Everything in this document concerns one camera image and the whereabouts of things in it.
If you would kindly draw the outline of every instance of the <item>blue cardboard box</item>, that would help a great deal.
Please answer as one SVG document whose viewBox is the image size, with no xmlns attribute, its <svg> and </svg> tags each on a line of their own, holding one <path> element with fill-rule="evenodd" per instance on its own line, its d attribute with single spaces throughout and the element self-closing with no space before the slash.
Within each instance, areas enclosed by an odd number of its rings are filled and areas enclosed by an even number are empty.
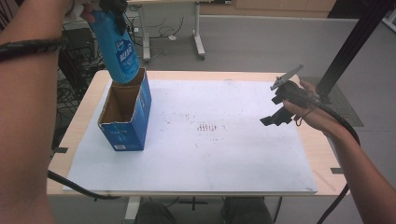
<svg viewBox="0 0 396 224">
<path fill-rule="evenodd" d="M 145 68 L 127 84 L 113 82 L 98 125 L 116 151 L 139 151 L 145 147 L 151 94 Z"/>
</svg>

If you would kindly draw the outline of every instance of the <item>cardboard box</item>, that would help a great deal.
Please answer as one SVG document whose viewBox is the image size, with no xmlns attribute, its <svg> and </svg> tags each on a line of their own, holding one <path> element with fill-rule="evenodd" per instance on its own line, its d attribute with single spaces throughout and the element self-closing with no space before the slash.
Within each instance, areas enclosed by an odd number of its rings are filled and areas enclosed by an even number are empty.
<svg viewBox="0 0 396 224">
<path fill-rule="evenodd" d="M 144 149 L 150 107 L 151 94 L 145 68 L 140 68 L 127 84 L 111 84 L 98 126 L 114 150 Z"/>
</svg>

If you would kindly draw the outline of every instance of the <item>gray floor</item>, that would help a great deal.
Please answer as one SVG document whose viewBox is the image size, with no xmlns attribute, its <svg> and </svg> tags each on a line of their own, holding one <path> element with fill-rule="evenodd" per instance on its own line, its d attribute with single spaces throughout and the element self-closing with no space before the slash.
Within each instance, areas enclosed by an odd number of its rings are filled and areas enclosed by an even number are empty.
<svg viewBox="0 0 396 224">
<path fill-rule="evenodd" d="M 179 20 L 167 20 L 178 28 Z M 150 25 L 160 24 L 152 21 Z M 177 40 L 151 40 L 154 58 L 148 70 L 287 72 L 299 63 L 304 77 L 321 77 L 341 48 L 356 21 L 301 20 L 247 17 L 202 17 L 201 37 L 205 60 L 196 56 L 191 30 L 185 19 Z M 151 28 L 151 36 L 160 27 Z M 356 128 L 363 148 L 389 182 L 396 186 L 396 34 L 380 24 L 337 82 L 364 127 Z M 334 197 L 287 197 L 276 223 L 316 223 Z M 170 203 L 174 198 L 153 198 Z M 222 223 L 221 198 L 198 198 L 208 205 L 176 203 L 170 207 L 180 224 Z M 85 197 L 51 197 L 58 223 L 121 223 L 126 199 L 94 202 Z M 272 213 L 277 198 L 266 198 Z M 339 204 L 325 223 L 361 223 L 351 196 Z"/>
</svg>

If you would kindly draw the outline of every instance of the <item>black pole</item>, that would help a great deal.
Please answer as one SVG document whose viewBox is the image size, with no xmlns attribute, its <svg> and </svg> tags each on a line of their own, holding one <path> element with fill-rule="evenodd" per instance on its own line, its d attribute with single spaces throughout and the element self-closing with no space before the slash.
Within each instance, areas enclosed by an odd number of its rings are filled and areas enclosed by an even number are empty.
<svg viewBox="0 0 396 224">
<path fill-rule="evenodd" d="M 361 47 L 381 22 L 394 0 L 376 0 L 362 14 L 358 23 L 338 51 L 323 78 L 317 85 L 317 92 L 323 101 L 327 100 L 332 87 L 343 75 Z"/>
</svg>

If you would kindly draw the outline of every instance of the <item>human arm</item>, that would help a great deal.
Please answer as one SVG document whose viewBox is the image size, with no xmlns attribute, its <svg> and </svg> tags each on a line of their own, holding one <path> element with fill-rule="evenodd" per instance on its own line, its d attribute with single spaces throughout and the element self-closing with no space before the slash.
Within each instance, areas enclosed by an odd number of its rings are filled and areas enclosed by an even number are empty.
<svg viewBox="0 0 396 224">
<path fill-rule="evenodd" d="M 301 84 L 315 91 L 309 83 L 302 81 Z M 363 222 L 396 223 L 396 190 L 378 172 L 353 136 L 318 108 L 307 114 L 312 108 L 303 109 L 288 101 L 284 102 L 284 106 L 291 113 L 304 117 L 307 124 L 323 131 L 331 139 Z"/>
<path fill-rule="evenodd" d="M 62 35 L 71 0 L 25 0 L 0 44 Z M 52 223 L 47 171 L 55 127 L 58 52 L 0 63 L 0 223 Z"/>
</svg>

